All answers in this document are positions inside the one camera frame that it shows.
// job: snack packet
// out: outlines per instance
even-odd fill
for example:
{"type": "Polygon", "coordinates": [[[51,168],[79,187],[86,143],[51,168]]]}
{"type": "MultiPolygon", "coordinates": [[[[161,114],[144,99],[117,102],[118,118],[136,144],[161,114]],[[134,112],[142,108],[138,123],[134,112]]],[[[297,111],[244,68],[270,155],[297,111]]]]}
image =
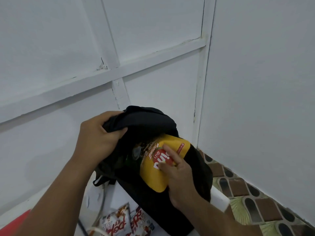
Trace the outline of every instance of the snack packet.
{"type": "Polygon", "coordinates": [[[131,233],[129,203],[117,211],[102,217],[100,225],[109,236],[123,236],[131,233]]]}
{"type": "Polygon", "coordinates": [[[149,219],[148,215],[140,208],[137,207],[130,215],[132,233],[126,236],[150,236],[155,226],[149,219]]]}
{"type": "Polygon", "coordinates": [[[190,148],[190,142],[171,135],[163,134],[148,143],[137,144],[127,156],[126,165],[140,174],[144,182],[154,191],[163,192],[168,184],[167,176],[159,170],[158,164],[165,162],[175,165],[173,159],[162,148],[167,144],[181,158],[190,148]]]}

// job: yellow snack bag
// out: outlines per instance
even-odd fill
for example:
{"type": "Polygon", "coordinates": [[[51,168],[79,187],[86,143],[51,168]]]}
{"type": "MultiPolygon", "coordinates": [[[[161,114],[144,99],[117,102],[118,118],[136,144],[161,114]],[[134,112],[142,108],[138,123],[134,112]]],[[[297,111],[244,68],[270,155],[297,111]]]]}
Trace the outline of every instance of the yellow snack bag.
{"type": "Polygon", "coordinates": [[[165,162],[171,166],[175,165],[173,159],[162,148],[164,144],[177,152],[181,158],[185,157],[190,148],[189,141],[163,134],[150,143],[135,146],[132,152],[133,161],[140,163],[141,178],[150,188],[159,193],[166,189],[168,179],[165,173],[159,170],[158,164],[165,162]]]}

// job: black backpack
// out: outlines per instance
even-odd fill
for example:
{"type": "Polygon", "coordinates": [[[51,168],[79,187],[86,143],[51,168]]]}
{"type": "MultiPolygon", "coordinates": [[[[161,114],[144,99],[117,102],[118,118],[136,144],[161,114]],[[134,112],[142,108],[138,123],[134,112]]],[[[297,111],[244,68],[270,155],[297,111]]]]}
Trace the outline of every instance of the black backpack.
{"type": "MultiPolygon", "coordinates": [[[[165,133],[178,137],[176,123],[169,116],[155,108],[129,106],[124,113],[111,117],[104,123],[107,132],[128,127],[128,131],[118,141],[112,154],[97,167],[95,183],[99,186],[108,180],[117,180],[132,199],[171,236],[186,236],[193,230],[187,218],[171,203],[168,188],[158,193],[152,190],[140,175],[124,163],[137,143],[150,142],[165,133]]],[[[193,145],[184,157],[191,166],[194,185],[201,197],[210,202],[213,174],[210,167],[193,145]]]]}

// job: black cable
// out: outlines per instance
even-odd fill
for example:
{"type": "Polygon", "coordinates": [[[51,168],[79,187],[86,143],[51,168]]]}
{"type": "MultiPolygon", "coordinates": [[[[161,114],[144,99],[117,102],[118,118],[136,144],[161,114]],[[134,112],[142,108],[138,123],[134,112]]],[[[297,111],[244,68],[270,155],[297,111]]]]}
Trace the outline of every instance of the black cable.
{"type": "Polygon", "coordinates": [[[80,229],[82,230],[82,233],[84,234],[84,236],[89,236],[88,232],[86,232],[82,222],[80,219],[78,219],[78,226],[80,227],[80,229]]]}

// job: forearm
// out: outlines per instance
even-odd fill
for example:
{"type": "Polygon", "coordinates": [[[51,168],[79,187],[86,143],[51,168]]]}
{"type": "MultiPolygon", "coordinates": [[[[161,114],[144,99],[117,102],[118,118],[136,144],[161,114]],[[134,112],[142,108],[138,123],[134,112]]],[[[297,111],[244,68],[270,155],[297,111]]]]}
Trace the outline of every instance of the forearm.
{"type": "Polygon", "coordinates": [[[182,208],[200,236],[243,236],[255,234],[224,214],[199,195],[182,208]]]}
{"type": "Polygon", "coordinates": [[[71,159],[15,236],[73,235],[85,187],[92,172],[93,169],[71,159]]]}

